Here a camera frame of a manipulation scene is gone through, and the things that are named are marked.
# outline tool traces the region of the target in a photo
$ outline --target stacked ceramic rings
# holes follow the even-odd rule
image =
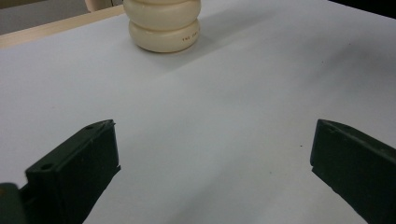
[[[201,0],[124,0],[129,34],[143,49],[174,52],[198,38]]]

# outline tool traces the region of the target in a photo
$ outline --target white table surface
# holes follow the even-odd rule
[[[396,147],[396,20],[325,0],[203,0],[190,49],[125,15],[0,50],[0,181],[114,119],[122,170],[86,224],[365,223],[311,172],[318,119]]]

